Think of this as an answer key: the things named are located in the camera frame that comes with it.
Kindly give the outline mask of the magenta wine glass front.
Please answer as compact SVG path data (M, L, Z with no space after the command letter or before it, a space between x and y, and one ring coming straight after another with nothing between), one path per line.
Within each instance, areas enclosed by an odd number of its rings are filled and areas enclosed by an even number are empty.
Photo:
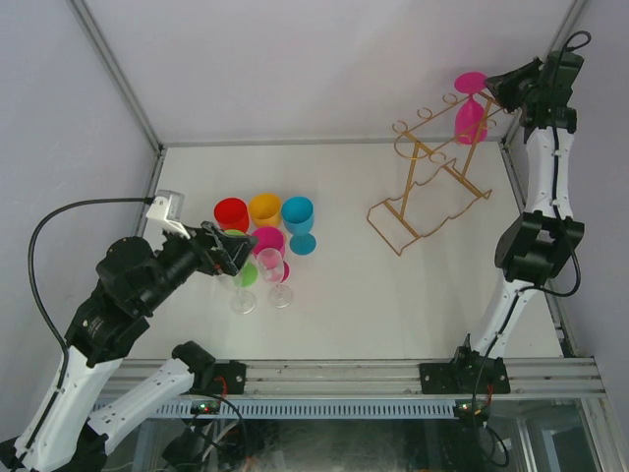
M257 244L253 249L254 260L259 270L265 271L261 263L257 260L258 254L265 249L275 249L280 253L283 263L283 275L277 280L277 283L283 283L289 276L290 269L285 260L285 242L284 234L276 227L265 226L256 229L252 235L257 238Z

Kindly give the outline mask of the blue wine glass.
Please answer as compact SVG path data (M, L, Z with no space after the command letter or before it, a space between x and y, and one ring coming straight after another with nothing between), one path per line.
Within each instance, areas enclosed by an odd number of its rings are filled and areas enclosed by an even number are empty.
M315 219L312 201L303 196L292 197L282 205L281 216L291 235L291 251L299 256L312 253L316 247L316 239L312 234Z

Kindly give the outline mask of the magenta wine glass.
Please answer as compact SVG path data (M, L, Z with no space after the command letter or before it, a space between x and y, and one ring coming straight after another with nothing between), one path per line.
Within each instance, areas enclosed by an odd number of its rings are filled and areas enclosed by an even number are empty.
M283 283L289 276L290 269L285 260L285 242L284 234L276 227L265 226L256 229L252 235L257 238L257 244L253 249L254 260L259 270L265 271L261 263L257 260L258 254L265 249L275 249L280 253L283 263L283 275L277 280L277 283Z
M455 89L467 96L455 117L455 134L460 145L470 146L486 138L486 126L481 124L484 108L474 99L485 88L485 79L485 74L474 71L464 73L454 82Z

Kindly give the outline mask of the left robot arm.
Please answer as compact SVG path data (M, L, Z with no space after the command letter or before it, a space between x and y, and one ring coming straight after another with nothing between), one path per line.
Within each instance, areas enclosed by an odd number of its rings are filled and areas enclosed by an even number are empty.
M97 265L97 284L67 330L62 383L47 392L29 427L1 444L12 471L99 471L108 455L158 407L187 392L211 393L215 358L193 341L103 412L92 408L149 318L195 272L237 275L257 237L229 235L211 222L188 236L168 233L159 251L141 237L115 242Z

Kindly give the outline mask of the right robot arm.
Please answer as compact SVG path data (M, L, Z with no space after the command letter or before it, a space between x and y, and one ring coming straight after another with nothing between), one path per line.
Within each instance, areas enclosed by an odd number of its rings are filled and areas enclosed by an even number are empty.
M569 153L577 129L577 112L568 101L583 63L574 48L563 46L544 60L469 83L473 91L487 89L506 111L522 112L530 182L525 209L496 247L494 264L501 275L490 303L451 361L451 379L462 391L485 383L530 300L547 290L546 283L567 262L578 261L585 225L574 218L568 195Z

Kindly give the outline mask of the yellow wine glass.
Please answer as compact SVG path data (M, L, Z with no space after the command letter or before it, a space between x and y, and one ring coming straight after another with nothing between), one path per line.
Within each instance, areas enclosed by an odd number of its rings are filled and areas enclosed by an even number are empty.
M253 197L248 204L248 211L256 228L279 227L282 201L272 193L263 193Z

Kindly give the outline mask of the clear wine glass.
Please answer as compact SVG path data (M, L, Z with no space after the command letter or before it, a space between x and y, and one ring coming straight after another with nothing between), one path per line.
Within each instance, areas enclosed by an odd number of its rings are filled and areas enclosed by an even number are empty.
M277 309L288 307L294 299L293 291L284 283L286 266L281 253L274 248L264 248L257 254L261 275L270 284L268 299Z
M233 313L247 315L255 309L257 298L254 293L244 287L242 274L239 273L235 276L222 274L216 279L219 285L230 295L229 304Z

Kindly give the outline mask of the clear wine glass front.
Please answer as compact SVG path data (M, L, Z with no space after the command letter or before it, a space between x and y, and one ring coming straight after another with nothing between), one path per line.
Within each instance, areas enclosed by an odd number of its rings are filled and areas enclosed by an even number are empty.
M219 285L230 295L229 304L233 313L247 315L255 309L257 298L254 293L244 287L242 274L239 273L235 276L222 274L216 279Z

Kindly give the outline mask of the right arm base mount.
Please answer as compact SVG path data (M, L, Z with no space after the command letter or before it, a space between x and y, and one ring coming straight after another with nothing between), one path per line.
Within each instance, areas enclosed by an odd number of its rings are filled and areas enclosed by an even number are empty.
M488 394L490 386L493 393L510 393L511 386L502 360L487 360L483 366L481 363L472 367L455 366L449 362L420 364L422 393Z

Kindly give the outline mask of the red wine glass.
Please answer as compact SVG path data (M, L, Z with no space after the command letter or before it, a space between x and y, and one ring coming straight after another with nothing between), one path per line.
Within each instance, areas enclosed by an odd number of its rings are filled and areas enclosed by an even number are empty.
M216 204L213 210L216 223L223 229L235 229L246 233L250 227L247 204L238 198L227 198Z

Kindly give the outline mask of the green wine glass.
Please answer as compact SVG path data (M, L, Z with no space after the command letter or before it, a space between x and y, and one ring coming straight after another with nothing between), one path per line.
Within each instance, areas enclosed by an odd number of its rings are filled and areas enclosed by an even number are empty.
M238 229L227 229L225 233L232 236L245 236L245 233ZM241 286L243 288L250 287L257 281L257 267L252 262L247 262L241 272L241 275Z

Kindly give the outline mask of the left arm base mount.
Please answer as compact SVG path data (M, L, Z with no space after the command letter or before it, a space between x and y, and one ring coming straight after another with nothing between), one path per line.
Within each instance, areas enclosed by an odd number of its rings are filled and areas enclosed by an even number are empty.
M193 374L195 378L190 388L192 394L240 395L245 390L247 366L231 360L194 369Z

